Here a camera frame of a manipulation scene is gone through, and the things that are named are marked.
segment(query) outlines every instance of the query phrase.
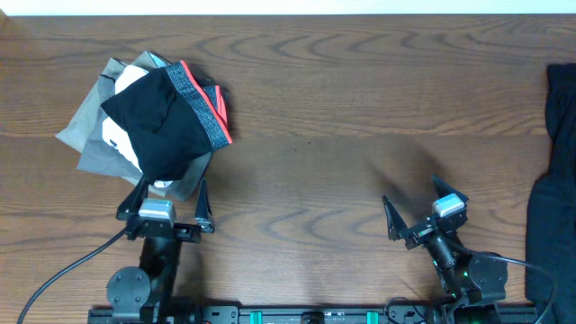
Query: black cloth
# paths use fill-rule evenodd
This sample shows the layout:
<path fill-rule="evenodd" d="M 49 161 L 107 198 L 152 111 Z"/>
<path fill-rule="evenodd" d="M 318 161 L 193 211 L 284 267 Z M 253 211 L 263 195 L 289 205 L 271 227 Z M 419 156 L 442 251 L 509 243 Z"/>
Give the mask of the black cloth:
<path fill-rule="evenodd" d="M 548 67 L 545 118 L 553 143 L 548 174 L 528 202 L 526 261 L 552 271 L 558 294 L 544 323 L 576 323 L 576 64 Z M 526 271 L 526 297 L 542 311 L 551 284 Z"/>
<path fill-rule="evenodd" d="M 153 69 L 102 108 L 128 133 L 150 182 L 180 180 L 194 158 L 213 151 L 206 130 L 164 68 Z"/>

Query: wooden tabletop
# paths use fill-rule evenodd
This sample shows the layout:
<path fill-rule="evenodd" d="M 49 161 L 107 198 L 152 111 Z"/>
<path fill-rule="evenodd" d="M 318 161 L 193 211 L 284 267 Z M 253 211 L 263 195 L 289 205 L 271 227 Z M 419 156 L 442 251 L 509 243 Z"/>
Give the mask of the wooden tabletop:
<path fill-rule="evenodd" d="M 153 50 L 231 91 L 234 143 L 206 175 L 217 222 L 185 245 L 178 294 L 269 304 L 384 304 L 442 294 L 423 249 L 387 239 L 381 197 L 407 223 L 431 212 L 430 175 L 470 196 L 468 248 L 525 257 L 527 199 L 545 172 L 545 69 L 573 61 L 561 15 L 50 17 L 0 24 L 0 322 L 122 228 L 131 190 L 76 170 L 54 135 L 108 58 Z M 179 202 L 192 221 L 195 201 Z M 122 239 L 54 283 L 29 323 L 86 322 L 136 266 Z M 524 269 L 508 267 L 509 302 Z"/>

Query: white background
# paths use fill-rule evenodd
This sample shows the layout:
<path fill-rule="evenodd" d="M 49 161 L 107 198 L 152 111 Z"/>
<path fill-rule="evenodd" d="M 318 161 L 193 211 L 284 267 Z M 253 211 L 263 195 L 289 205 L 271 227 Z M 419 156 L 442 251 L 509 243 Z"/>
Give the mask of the white background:
<path fill-rule="evenodd" d="M 8 15 L 574 14 L 576 0 L 0 0 Z"/>

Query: black cable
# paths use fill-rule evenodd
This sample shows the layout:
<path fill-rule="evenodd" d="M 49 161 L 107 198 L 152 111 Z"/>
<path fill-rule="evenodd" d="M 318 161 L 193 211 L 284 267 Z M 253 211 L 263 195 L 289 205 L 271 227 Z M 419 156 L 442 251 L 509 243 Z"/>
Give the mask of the black cable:
<path fill-rule="evenodd" d="M 390 314 L 388 313 L 388 305 L 390 305 L 391 302 L 397 301 L 398 299 L 400 300 L 404 300 L 406 302 L 408 302 L 408 305 L 412 306 L 412 308 L 414 309 L 414 311 L 423 319 L 423 321 L 417 322 L 418 323 L 424 323 L 426 322 L 426 318 L 424 317 L 424 315 L 420 312 L 420 310 L 418 310 L 416 308 L 416 306 L 414 306 L 414 304 L 412 303 L 412 301 L 410 301 L 408 298 L 406 297 L 392 297 L 388 302 L 386 302 L 386 305 L 384 306 L 384 315 L 386 315 L 386 317 L 388 317 L 388 321 L 391 322 L 392 324 L 400 324 L 398 323 L 396 320 L 391 319 L 390 318 Z"/>
<path fill-rule="evenodd" d="M 26 302 L 26 306 L 24 306 L 24 308 L 22 309 L 22 312 L 20 313 L 20 317 L 18 317 L 17 323 L 18 324 L 24 323 L 24 317 L 26 316 L 26 313 L 28 312 L 28 310 L 30 309 L 32 304 L 36 301 L 36 299 L 38 299 L 38 297 L 41 295 L 41 293 L 43 293 L 46 290 L 46 288 L 50 287 L 51 284 L 54 284 L 54 282 L 57 281 L 62 275 L 67 274 L 70 270 L 74 269 L 77 266 L 82 265 L 84 262 L 90 260 L 92 257 L 97 255 L 98 253 L 104 251 L 106 248 L 108 248 L 110 245 L 112 245 L 115 241 L 117 241 L 119 238 L 121 238 L 122 235 L 124 235 L 124 230 L 125 229 L 122 229 L 120 232 L 118 232 L 118 234 L 114 235 L 113 238 L 110 238 L 110 240 L 108 242 L 104 243 L 102 246 L 100 246 L 96 250 L 90 252 L 89 254 L 78 259 L 75 263 L 73 263 L 73 264 L 65 267 L 64 269 L 60 270 L 57 274 L 54 274 L 54 276 L 51 277 L 45 284 L 43 284 L 42 287 L 38 288 L 38 290 L 32 295 L 32 297 L 30 297 L 28 302 Z"/>
<path fill-rule="evenodd" d="M 470 255 L 478 256 L 478 257 L 486 257 L 486 258 L 493 259 L 493 260 L 505 261 L 505 262 L 509 262 L 509 263 L 515 264 L 515 265 L 525 266 L 528 269 L 536 270 L 537 272 L 545 275 L 546 278 L 552 284 L 552 291 L 550 292 L 550 297 L 548 298 L 548 302 L 546 304 L 546 307 L 544 307 L 544 310 L 542 311 L 540 316 L 538 316 L 536 318 L 536 320 L 534 321 L 534 324 L 540 323 L 540 321 L 542 321 L 542 319 L 544 318 L 546 313 L 548 311 L 550 311 L 550 309 L 552 308 L 552 305 L 554 304 L 554 301 L 556 300 L 556 291 L 558 290 L 558 283 L 556 281 L 556 277 L 551 272 L 542 268 L 540 265 L 532 265 L 532 264 L 529 264 L 528 262 L 525 262 L 525 261 L 516 260 L 515 258 L 505 257 L 505 256 L 495 256 L 495 255 L 491 255 L 491 254 L 484 253 L 484 252 L 478 252 L 478 251 L 470 250 L 469 248 L 463 247 L 462 245 L 454 242 L 447 235 L 445 235 L 445 238 L 446 238 L 445 241 L 448 242 L 448 244 L 450 246 L 452 246 L 452 248 L 455 248 L 462 253 L 467 253 Z"/>

